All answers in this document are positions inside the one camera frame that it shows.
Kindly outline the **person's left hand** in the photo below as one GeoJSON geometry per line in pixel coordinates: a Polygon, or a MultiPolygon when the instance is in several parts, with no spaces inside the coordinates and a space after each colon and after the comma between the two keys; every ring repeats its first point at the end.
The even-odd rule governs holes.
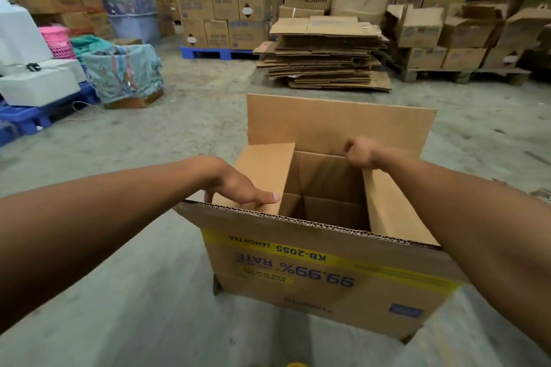
{"type": "Polygon", "coordinates": [[[255,187],[247,176],[219,157],[200,155],[186,162],[189,162],[191,175],[198,180],[198,189],[204,191],[204,203],[212,204],[218,194],[239,204],[240,191],[255,187]]]}

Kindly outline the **person's right hand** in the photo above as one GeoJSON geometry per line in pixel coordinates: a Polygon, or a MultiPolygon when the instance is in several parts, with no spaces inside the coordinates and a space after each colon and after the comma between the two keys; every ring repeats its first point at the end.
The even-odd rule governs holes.
{"type": "Polygon", "coordinates": [[[388,148],[366,136],[349,138],[343,153],[347,161],[362,170],[385,171],[385,155],[388,148]]]}

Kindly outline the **cardboard box yellow stripe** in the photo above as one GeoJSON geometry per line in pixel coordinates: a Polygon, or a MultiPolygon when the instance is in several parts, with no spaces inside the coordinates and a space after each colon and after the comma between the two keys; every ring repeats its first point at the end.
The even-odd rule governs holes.
{"type": "Polygon", "coordinates": [[[365,135],[419,157],[436,110],[247,95],[247,140],[235,168],[276,204],[186,200],[224,291],[402,342],[469,284],[386,173],[350,165],[365,135]]]}

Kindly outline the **person's right forearm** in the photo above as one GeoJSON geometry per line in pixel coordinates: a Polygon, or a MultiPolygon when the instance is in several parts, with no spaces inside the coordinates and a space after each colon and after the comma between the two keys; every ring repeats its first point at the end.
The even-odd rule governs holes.
{"type": "Polygon", "coordinates": [[[375,157],[479,294],[551,358],[551,204],[390,148],[375,157]]]}

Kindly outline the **person's left forearm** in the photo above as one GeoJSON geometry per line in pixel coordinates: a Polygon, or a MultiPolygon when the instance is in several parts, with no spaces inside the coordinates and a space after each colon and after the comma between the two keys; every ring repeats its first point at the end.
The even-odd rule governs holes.
{"type": "Polygon", "coordinates": [[[0,198],[0,334],[201,190],[197,164],[89,176],[0,198]]]}

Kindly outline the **pile of flattened cardboard sheets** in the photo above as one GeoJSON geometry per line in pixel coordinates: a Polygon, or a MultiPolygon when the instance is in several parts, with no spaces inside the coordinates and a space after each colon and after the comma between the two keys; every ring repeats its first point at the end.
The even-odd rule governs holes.
{"type": "Polygon", "coordinates": [[[253,53],[271,81],[304,90],[391,90],[376,54],[389,40],[357,17],[281,18],[253,53]]]}

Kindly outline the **wooden pallet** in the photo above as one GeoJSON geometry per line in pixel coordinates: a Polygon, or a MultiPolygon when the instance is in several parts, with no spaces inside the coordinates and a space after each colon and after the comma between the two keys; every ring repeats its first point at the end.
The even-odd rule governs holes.
{"type": "Polygon", "coordinates": [[[473,71],[451,71],[440,69],[407,69],[401,64],[385,61],[383,66],[404,83],[416,83],[423,79],[452,81],[466,85],[473,81],[497,81],[513,86],[522,86],[531,78],[532,71],[514,69],[505,71],[490,71],[476,69],[473,71]]]}

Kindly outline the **open-flap cardboard box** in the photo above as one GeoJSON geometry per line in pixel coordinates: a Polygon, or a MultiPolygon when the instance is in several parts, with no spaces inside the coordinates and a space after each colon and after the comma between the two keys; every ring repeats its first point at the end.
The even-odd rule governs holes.
{"type": "Polygon", "coordinates": [[[433,48],[439,41],[446,13],[444,7],[388,5],[382,30],[398,48],[433,48]]]}

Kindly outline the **plain brown cardboard box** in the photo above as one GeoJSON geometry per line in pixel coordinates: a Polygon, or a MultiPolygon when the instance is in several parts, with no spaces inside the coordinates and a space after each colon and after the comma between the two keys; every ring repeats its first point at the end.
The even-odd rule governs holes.
{"type": "Polygon", "coordinates": [[[379,26],[389,0],[332,0],[330,16],[356,17],[360,22],[379,26]]]}

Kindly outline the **box covered with patterned cloth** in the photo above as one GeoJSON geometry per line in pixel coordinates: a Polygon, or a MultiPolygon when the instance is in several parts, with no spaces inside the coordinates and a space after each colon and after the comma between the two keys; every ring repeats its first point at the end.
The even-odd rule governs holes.
{"type": "Polygon", "coordinates": [[[106,109],[142,109],[165,94],[162,62],[150,44],[112,45],[81,55],[106,109]]]}

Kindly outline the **teal cloth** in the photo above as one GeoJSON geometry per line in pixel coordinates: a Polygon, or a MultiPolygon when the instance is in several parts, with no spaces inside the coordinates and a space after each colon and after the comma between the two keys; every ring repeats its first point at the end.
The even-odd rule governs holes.
{"type": "Polygon", "coordinates": [[[72,36],[70,37],[70,42],[75,56],[81,64],[84,64],[84,54],[95,51],[106,51],[114,46],[114,43],[111,43],[103,38],[93,36],[91,34],[72,36]]]}

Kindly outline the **dark blue plastic pallet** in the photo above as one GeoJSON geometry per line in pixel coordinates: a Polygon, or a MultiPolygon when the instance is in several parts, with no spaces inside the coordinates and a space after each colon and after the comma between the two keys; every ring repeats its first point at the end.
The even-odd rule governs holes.
{"type": "Polygon", "coordinates": [[[37,134],[51,127],[54,118],[64,111],[78,112],[86,106],[100,104],[95,88],[89,82],[79,84],[80,91],[46,106],[10,106],[0,101],[0,148],[17,138],[37,134]]]}

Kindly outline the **large white foam box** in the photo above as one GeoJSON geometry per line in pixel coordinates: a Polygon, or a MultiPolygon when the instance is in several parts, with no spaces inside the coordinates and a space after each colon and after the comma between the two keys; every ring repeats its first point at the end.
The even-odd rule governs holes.
{"type": "Polygon", "coordinates": [[[0,78],[0,94],[10,106],[43,107],[79,92],[77,79],[66,67],[0,78]]]}

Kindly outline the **pink plastic basket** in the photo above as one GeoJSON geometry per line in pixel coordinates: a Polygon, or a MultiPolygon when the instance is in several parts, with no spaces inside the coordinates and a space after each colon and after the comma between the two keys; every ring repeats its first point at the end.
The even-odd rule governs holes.
{"type": "Polygon", "coordinates": [[[68,30],[62,26],[48,26],[38,28],[46,44],[56,59],[76,60],[68,30]]]}

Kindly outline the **white plastic jug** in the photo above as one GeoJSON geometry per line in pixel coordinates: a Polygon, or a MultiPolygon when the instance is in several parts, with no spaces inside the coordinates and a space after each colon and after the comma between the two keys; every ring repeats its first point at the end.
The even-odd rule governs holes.
{"type": "Polygon", "coordinates": [[[0,0],[0,76],[9,68],[53,59],[29,11],[9,0],[0,0]]]}

